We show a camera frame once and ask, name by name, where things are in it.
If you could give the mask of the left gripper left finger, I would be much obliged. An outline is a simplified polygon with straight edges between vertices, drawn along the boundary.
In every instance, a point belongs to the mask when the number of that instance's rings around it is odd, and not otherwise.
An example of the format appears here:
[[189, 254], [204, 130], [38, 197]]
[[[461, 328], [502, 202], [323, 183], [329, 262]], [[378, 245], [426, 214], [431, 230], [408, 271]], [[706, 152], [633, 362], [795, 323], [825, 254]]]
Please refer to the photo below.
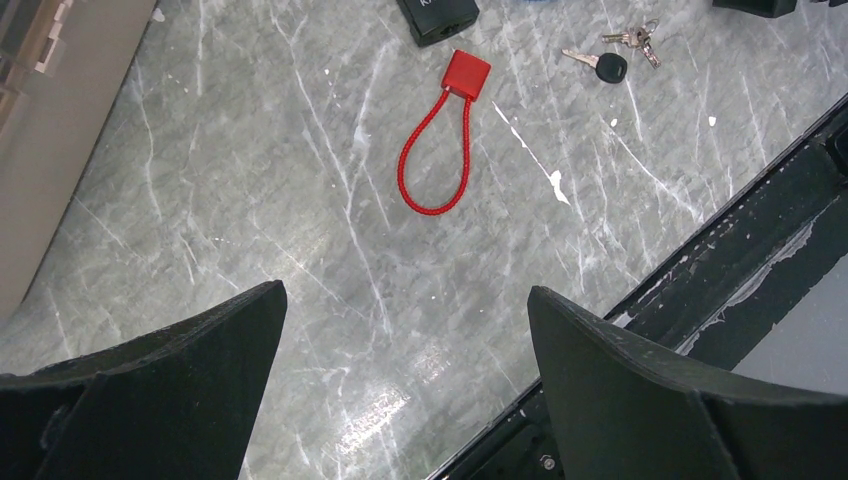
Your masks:
[[130, 341], [1, 378], [5, 479], [235, 479], [287, 312], [279, 280]]

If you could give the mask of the silver key bunch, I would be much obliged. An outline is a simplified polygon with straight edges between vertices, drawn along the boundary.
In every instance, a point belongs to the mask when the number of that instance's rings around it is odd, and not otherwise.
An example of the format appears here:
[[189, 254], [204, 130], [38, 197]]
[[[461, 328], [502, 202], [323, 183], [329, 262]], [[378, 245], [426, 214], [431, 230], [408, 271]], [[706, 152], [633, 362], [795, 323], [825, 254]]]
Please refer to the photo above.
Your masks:
[[628, 28], [622, 33], [604, 34], [601, 36], [601, 40], [607, 44], [620, 43], [640, 51], [650, 65], [654, 69], [658, 69], [662, 62], [653, 49], [651, 38], [659, 24], [659, 19], [651, 19], [640, 26]]

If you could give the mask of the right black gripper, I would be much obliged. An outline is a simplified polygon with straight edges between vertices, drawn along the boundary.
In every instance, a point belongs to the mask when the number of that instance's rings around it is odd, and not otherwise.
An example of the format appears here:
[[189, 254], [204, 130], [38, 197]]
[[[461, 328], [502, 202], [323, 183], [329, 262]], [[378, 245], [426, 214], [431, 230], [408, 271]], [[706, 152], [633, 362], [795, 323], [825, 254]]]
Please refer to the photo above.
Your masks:
[[795, 11], [796, 0], [712, 0], [712, 6], [762, 18], [779, 18]]

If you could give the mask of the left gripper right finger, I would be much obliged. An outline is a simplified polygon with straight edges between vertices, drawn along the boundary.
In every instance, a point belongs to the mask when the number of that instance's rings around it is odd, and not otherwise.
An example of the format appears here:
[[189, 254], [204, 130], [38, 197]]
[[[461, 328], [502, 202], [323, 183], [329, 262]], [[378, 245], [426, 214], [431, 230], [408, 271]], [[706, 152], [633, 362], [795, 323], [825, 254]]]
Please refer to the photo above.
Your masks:
[[568, 479], [843, 479], [847, 399], [679, 355], [535, 286], [533, 349]]

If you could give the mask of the red cable lock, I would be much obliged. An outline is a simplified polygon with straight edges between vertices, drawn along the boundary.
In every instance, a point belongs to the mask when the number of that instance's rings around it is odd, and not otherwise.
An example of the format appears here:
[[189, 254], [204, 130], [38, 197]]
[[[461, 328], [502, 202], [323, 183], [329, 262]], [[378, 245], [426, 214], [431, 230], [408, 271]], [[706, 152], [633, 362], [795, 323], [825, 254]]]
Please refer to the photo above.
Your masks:
[[[459, 49], [445, 64], [433, 105], [411, 130], [397, 157], [397, 191], [411, 211], [439, 217], [453, 210], [465, 196], [472, 173], [473, 107], [491, 70], [486, 60]], [[448, 175], [447, 186], [437, 189], [445, 196], [427, 199], [426, 170], [449, 166], [456, 170]]]

